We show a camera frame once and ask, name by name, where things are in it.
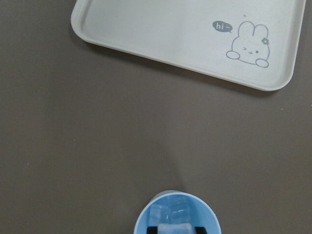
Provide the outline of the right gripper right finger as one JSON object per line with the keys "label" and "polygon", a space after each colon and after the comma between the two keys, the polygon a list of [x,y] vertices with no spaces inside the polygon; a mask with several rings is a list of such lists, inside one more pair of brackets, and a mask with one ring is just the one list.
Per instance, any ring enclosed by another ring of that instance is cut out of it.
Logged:
{"label": "right gripper right finger", "polygon": [[205,227],[195,227],[195,233],[196,234],[207,234]]}

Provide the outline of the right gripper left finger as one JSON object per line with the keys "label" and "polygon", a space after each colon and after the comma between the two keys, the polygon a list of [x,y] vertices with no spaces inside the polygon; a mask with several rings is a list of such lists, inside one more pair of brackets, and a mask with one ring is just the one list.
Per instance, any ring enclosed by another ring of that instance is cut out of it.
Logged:
{"label": "right gripper left finger", "polygon": [[147,227],[146,234],[157,234],[157,226]]}

